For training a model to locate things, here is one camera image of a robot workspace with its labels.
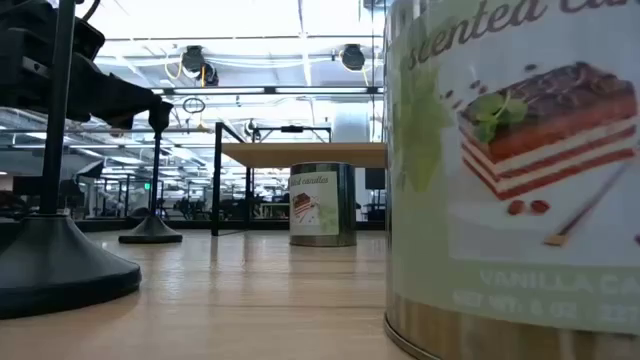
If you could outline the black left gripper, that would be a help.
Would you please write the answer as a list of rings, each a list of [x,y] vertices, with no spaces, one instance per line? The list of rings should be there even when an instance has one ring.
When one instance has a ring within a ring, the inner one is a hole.
[[[53,46],[59,9],[48,1],[1,3],[1,105],[46,114],[51,102]],[[163,111],[159,95],[113,74],[93,60],[104,35],[85,19],[75,19],[67,118],[92,117],[111,128],[131,130],[134,117]]]

